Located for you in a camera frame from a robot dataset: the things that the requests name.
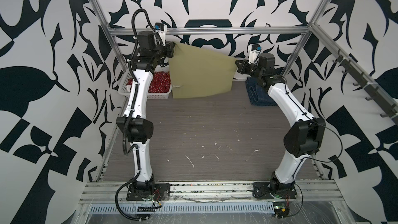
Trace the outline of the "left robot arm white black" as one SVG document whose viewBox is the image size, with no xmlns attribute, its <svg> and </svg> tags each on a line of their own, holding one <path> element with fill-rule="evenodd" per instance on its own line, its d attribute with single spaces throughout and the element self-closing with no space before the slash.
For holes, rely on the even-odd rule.
<svg viewBox="0 0 398 224">
<path fill-rule="evenodd" d="M 149 153 L 154 126 L 147 120 L 146 103 L 155 69 L 163 65 L 164 59 L 173 57 L 175 43 L 166 41 L 156 31 L 141 31 L 135 37 L 134 51 L 127 59 L 132 88 L 117 126 L 122 132 L 123 154 L 134 158 L 135 174 L 129 184 L 133 190 L 150 195 L 155 188 Z"/>
</svg>

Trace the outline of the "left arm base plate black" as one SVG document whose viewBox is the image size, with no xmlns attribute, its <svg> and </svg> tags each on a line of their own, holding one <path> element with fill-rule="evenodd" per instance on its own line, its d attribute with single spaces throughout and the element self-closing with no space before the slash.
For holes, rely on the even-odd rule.
<svg viewBox="0 0 398 224">
<path fill-rule="evenodd" d="M 170 184 L 150 184 L 134 182 L 129 185 L 127 193 L 127 201 L 145 201 L 145 200 L 167 200 L 170 196 L 171 185 Z"/>
</svg>

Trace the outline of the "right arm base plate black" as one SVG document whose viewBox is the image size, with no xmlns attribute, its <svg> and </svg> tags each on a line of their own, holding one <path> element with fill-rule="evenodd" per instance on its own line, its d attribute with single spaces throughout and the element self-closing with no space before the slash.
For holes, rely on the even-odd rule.
<svg viewBox="0 0 398 224">
<path fill-rule="evenodd" d="M 277 181 L 255 182 L 253 185 L 253 197 L 256 199 L 296 199 L 297 191 L 294 183 L 280 184 Z"/>
</svg>

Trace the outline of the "olive green skirt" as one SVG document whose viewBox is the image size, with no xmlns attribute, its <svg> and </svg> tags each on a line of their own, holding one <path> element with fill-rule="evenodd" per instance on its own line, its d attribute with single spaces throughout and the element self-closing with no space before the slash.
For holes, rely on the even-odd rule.
<svg viewBox="0 0 398 224">
<path fill-rule="evenodd" d="M 237 71 L 236 58 L 176 43 L 169 59 L 174 99 L 207 97 L 229 92 Z"/>
</svg>

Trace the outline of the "blue denim skirt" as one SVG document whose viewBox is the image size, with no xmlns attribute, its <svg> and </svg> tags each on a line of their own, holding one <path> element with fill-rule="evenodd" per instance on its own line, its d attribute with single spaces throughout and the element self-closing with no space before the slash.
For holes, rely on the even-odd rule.
<svg viewBox="0 0 398 224">
<path fill-rule="evenodd" d="M 248 77 L 245 85 L 251 105 L 277 106 L 277 103 L 264 91 L 256 79 Z"/>
</svg>

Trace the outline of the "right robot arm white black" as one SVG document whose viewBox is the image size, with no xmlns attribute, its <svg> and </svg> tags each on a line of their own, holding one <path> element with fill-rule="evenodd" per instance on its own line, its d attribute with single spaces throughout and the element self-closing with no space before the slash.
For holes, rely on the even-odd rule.
<svg viewBox="0 0 398 224">
<path fill-rule="evenodd" d="M 286 151 L 279 167 L 272 174 L 268 192 L 275 195 L 292 189 L 304 161 L 322 144 L 325 121 L 307 111 L 288 89 L 285 77 L 275 73 L 275 58 L 272 54 L 260 54 L 256 60 L 239 59 L 235 64 L 238 73 L 257 80 L 260 88 L 276 102 L 290 124 L 290 130 L 284 137 Z"/>
</svg>

